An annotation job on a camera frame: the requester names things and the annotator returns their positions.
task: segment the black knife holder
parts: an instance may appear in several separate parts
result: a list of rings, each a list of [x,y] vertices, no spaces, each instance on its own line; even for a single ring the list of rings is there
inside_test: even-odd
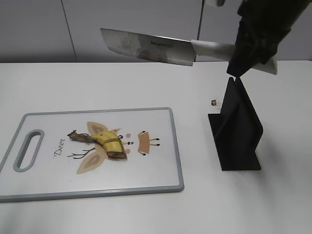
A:
[[[208,114],[223,171],[261,170],[255,149],[261,122],[240,78],[229,78],[220,114]]]

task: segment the deer ear drawing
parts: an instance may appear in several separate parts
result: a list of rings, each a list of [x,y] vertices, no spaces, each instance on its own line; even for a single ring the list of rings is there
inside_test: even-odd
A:
[[[97,133],[108,131],[107,127],[100,123],[87,122],[88,131],[90,134],[95,135]]]
[[[77,174],[82,174],[94,170],[95,168],[99,167],[106,158],[107,155],[99,154],[95,151],[82,161],[77,170]]]
[[[100,155],[104,155],[104,156],[108,157],[108,156],[106,155],[106,151],[104,150],[104,148],[103,148],[102,145],[96,143],[95,147],[96,147],[96,151],[97,151]]]

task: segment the cabinet door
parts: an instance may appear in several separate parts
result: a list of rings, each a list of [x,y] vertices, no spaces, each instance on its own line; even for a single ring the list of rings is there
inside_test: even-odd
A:
[[[60,0],[0,0],[0,62],[74,61]]]
[[[63,0],[79,62],[141,61],[110,51],[100,28],[196,39],[202,0]]]
[[[226,0],[222,7],[205,6],[200,29],[200,40],[234,44],[240,16],[237,14],[242,0]],[[278,60],[312,59],[312,4],[293,25],[291,32],[280,43]],[[211,57],[201,56],[197,61],[215,61]]]

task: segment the cleaver knife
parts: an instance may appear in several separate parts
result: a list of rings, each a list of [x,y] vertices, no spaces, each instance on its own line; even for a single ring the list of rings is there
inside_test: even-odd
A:
[[[101,34],[107,47],[118,54],[185,66],[192,66],[196,55],[230,61],[235,49],[235,45],[231,44],[200,40],[187,41],[105,28],[101,28]],[[277,74],[275,57],[272,57],[266,64],[259,63],[253,68]]]

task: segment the yellow banana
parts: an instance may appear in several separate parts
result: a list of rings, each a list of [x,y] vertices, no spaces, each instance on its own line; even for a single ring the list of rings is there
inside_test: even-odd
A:
[[[68,134],[69,138],[76,141],[88,142],[96,141],[101,144],[109,157],[126,158],[122,142],[115,133],[100,132],[89,136],[87,134],[77,134],[76,131]]]

